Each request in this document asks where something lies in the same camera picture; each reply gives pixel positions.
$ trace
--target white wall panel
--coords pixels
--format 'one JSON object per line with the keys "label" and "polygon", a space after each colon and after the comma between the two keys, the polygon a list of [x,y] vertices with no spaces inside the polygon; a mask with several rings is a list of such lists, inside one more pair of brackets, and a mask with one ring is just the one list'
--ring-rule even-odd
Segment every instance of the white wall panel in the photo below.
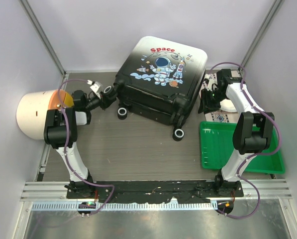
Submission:
{"label": "white wall panel", "polygon": [[281,128],[284,176],[297,206],[297,0],[284,1],[247,69],[250,93]]}
{"label": "white wall panel", "polygon": [[273,0],[29,0],[66,70],[119,69],[146,35],[240,63]]}
{"label": "white wall panel", "polygon": [[60,73],[16,0],[0,0],[0,239],[11,238],[25,181],[37,173],[42,141],[16,123],[17,105],[29,92],[57,88]]}

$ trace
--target metal frame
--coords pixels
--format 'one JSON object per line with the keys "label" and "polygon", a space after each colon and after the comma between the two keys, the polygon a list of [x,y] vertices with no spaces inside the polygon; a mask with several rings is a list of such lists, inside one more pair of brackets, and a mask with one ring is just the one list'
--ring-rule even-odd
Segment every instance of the metal frame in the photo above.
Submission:
{"label": "metal frame", "polygon": [[50,150],[51,150],[51,146],[45,143],[44,147],[43,147],[43,151],[42,151],[42,156],[41,156],[38,172],[35,177],[35,181],[39,182],[39,181],[43,180],[43,176],[44,176],[45,168],[47,166]]}
{"label": "metal frame", "polygon": [[280,205],[282,208],[283,215],[286,219],[290,235],[292,238],[297,239],[297,217],[295,215],[295,210],[293,209],[292,204],[293,199],[280,199]]}
{"label": "metal frame", "polygon": [[[259,189],[261,200],[279,199],[292,238],[297,238],[297,220],[291,207],[292,195],[285,179],[251,180]],[[31,211],[76,211],[85,199],[67,199],[68,182],[26,182],[21,195],[23,207],[15,230],[14,239],[22,239],[29,223]],[[256,191],[245,181],[241,181],[244,197],[236,200],[257,200]],[[232,198],[209,198],[210,203],[178,204],[172,199],[168,204],[107,204],[104,211],[155,211],[155,210],[214,210],[217,200]]]}
{"label": "metal frame", "polygon": [[273,18],[276,16],[277,12],[279,11],[280,7],[282,6],[284,0],[274,0],[274,3],[272,4],[272,6],[270,7],[268,14],[266,15],[266,17],[264,18],[256,36],[254,37],[246,55],[244,56],[241,65],[243,67],[245,67],[251,56],[253,55],[256,47],[258,46],[258,44],[260,43],[260,41],[262,40],[264,34],[266,33],[268,27],[270,26],[270,23],[272,22]]}
{"label": "metal frame", "polygon": [[[291,199],[291,193],[285,179],[257,179],[251,180],[259,189],[261,199]],[[67,199],[68,182],[26,182],[20,201],[22,202],[57,202],[76,201]],[[251,185],[241,180],[244,197],[239,199],[257,199],[257,193]],[[209,198],[211,200],[231,200],[232,198]]]}
{"label": "metal frame", "polygon": [[28,3],[27,0],[19,0],[19,2],[21,3],[24,11],[26,12],[26,14],[28,15],[29,19],[31,20],[33,27],[35,28],[35,30],[37,31],[41,41],[43,42],[45,48],[47,49],[47,51],[49,52],[52,60],[54,61],[55,65],[58,67],[60,73],[62,76],[65,75],[65,70],[57,56],[57,54],[55,53],[48,37],[46,36],[42,26],[40,25],[36,15],[34,14],[30,4]]}
{"label": "metal frame", "polygon": [[14,239],[23,239],[27,225],[29,223],[29,217],[32,209],[32,202],[23,202],[22,209],[19,214],[18,222],[16,224],[13,238]]}

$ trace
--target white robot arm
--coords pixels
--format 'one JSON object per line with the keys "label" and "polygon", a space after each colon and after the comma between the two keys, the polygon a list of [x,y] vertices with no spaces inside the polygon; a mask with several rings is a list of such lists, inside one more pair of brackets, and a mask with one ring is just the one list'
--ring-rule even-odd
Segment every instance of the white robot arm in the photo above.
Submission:
{"label": "white robot arm", "polygon": [[94,186],[85,182],[92,184],[93,179],[77,148],[77,126],[91,122],[91,110],[104,110],[116,101],[119,87],[116,84],[103,90],[98,82],[85,82],[94,93],[91,98],[81,90],[72,95],[63,90],[29,93],[21,99],[16,114],[18,125],[27,136],[43,139],[61,155],[70,174],[66,187],[77,198],[94,193]]}
{"label": "white robot arm", "polygon": [[[272,123],[257,111],[264,112],[250,96],[247,86],[243,84],[243,88],[240,88],[241,80],[241,77],[232,77],[231,70],[222,69],[217,72],[218,88],[214,91],[203,89],[201,92],[199,113],[206,114],[216,111],[220,108],[222,100],[230,99],[240,115],[232,139],[233,153],[216,176],[218,188],[235,188],[240,181],[238,176],[242,175],[251,160],[255,158],[255,156],[249,159],[248,157],[269,148],[272,138]],[[266,114],[274,119],[272,113]],[[254,124],[259,128],[259,131],[253,130]]]}

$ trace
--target rocket graphic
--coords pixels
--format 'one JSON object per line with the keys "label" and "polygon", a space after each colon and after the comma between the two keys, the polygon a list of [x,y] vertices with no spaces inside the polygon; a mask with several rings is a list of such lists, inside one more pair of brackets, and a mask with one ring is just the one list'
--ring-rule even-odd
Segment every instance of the rocket graphic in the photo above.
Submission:
{"label": "rocket graphic", "polygon": [[175,79],[182,79],[183,77],[183,70],[184,70],[184,65],[185,65],[185,62],[184,62],[184,58],[182,58],[178,64],[178,67],[177,67],[177,70],[176,72],[174,73],[173,75],[173,78]]}
{"label": "rocket graphic", "polygon": [[140,72],[146,72],[146,71],[149,71],[149,69],[146,69],[146,67],[141,67],[141,68],[138,68],[136,69],[137,71],[140,71]]}

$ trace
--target suitcase wheel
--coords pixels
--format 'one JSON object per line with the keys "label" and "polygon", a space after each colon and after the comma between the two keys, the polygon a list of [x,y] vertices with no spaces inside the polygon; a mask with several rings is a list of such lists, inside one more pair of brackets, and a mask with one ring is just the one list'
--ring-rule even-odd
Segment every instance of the suitcase wheel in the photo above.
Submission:
{"label": "suitcase wheel", "polygon": [[180,141],[184,138],[185,132],[181,128],[174,129],[173,139],[175,141]]}
{"label": "suitcase wheel", "polygon": [[109,95],[110,93],[113,92],[113,87],[112,86],[107,86],[104,90],[103,90],[103,93],[106,94],[106,95]]}
{"label": "suitcase wheel", "polygon": [[126,108],[124,108],[124,107],[120,107],[120,108],[118,108],[118,110],[117,110],[117,117],[121,120],[124,120],[124,119],[126,119],[126,117],[127,117],[127,109]]}

